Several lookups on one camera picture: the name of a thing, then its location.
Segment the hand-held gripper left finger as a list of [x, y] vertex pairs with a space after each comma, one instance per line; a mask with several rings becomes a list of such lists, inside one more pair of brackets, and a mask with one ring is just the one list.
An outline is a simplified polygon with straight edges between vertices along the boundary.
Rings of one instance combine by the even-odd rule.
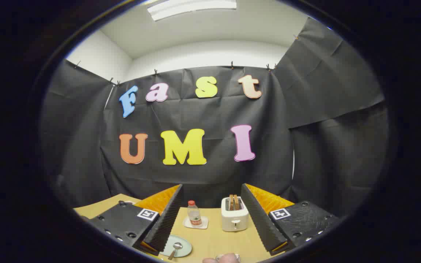
[[82, 206], [81, 216], [114, 242], [157, 256], [165, 249], [182, 203], [182, 184], [135, 184]]

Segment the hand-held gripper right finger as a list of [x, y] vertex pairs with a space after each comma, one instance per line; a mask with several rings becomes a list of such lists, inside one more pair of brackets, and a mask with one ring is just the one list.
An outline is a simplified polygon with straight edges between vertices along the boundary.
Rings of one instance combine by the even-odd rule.
[[272, 256], [316, 240], [339, 222], [313, 202], [293, 203], [250, 184], [242, 184], [241, 199]]

